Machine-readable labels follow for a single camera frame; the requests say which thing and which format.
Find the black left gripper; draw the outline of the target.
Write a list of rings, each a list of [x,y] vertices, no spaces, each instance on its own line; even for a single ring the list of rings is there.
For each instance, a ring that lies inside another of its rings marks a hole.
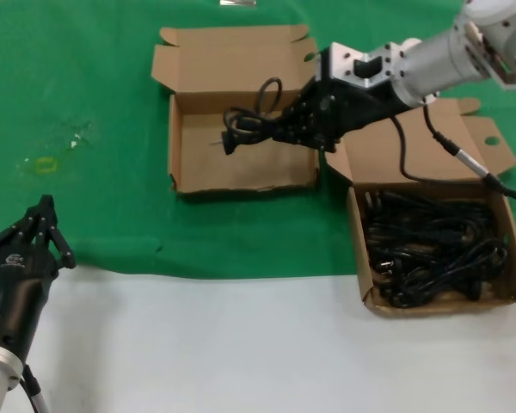
[[[58,268],[77,265],[53,217],[53,197],[45,194],[0,232],[0,347],[20,360],[28,357]],[[49,243],[58,252],[57,262]]]

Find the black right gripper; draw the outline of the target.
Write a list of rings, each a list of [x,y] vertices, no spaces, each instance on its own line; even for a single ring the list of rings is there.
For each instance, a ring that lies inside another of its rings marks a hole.
[[[328,108],[321,109],[323,99]],[[272,139],[335,153],[339,133],[360,129],[403,111],[390,82],[362,89],[342,81],[310,80],[282,110]]]

